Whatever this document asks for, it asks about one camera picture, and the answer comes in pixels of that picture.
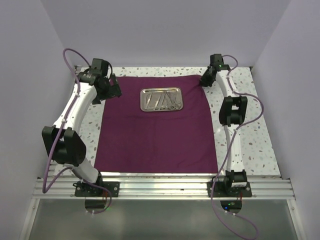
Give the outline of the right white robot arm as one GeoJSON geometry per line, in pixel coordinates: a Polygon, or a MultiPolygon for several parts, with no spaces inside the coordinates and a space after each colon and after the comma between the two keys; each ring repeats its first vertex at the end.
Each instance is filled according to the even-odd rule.
{"type": "Polygon", "coordinates": [[[211,87],[217,82],[223,95],[219,111],[219,123],[223,126],[227,152],[219,173],[224,172],[223,181],[215,181],[214,191],[223,191],[227,196],[238,195],[245,190],[248,178],[242,160],[241,133],[239,127],[244,123],[248,99],[236,94],[237,88],[232,81],[228,66],[219,65],[218,68],[209,66],[202,77],[200,85],[211,87]]]}

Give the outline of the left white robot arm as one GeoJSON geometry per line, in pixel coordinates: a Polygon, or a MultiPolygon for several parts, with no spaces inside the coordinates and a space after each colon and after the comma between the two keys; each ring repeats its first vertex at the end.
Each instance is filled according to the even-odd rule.
{"type": "Polygon", "coordinates": [[[99,171],[87,159],[87,147],[79,136],[84,116],[91,104],[121,96],[116,75],[110,78],[97,75],[92,82],[74,81],[73,90],[64,110],[52,126],[45,126],[41,135],[48,154],[43,177],[42,192],[47,193],[57,178],[65,171],[71,170],[87,183],[86,190],[92,196],[103,193],[104,184],[98,180],[99,171]],[[47,183],[51,161],[65,166],[50,183],[47,183]]]}

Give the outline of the purple cloth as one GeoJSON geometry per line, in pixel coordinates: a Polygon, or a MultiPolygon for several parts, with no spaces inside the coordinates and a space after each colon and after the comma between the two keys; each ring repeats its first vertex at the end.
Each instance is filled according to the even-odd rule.
{"type": "Polygon", "coordinates": [[[105,102],[95,168],[117,173],[216,173],[211,110],[199,80],[199,75],[120,77],[122,95],[105,102]],[[181,110],[141,110],[143,89],[171,87],[181,89],[181,110]]]}

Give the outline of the fine steel tweezers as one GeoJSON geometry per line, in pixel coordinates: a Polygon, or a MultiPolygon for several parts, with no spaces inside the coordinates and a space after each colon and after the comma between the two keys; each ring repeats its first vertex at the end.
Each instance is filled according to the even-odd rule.
{"type": "Polygon", "coordinates": [[[159,99],[157,110],[171,110],[172,109],[172,102],[171,98],[169,97],[169,94],[167,91],[164,91],[159,99]]]}

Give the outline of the steel scissors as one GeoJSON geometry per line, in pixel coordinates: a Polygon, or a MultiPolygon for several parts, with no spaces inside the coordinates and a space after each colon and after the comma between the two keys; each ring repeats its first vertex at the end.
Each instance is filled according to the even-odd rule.
{"type": "Polygon", "coordinates": [[[178,102],[177,95],[175,93],[172,93],[170,96],[171,96],[171,101],[172,101],[174,109],[179,110],[181,108],[181,103],[178,102]]]}

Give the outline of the wide steel tweezers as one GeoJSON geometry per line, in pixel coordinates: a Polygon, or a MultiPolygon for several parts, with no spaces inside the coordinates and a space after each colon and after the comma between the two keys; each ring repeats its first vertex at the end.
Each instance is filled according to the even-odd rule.
{"type": "Polygon", "coordinates": [[[147,111],[153,111],[157,106],[159,100],[160,100],[159,93],[148,93],[145,101],[145,109],[147,111]]]}

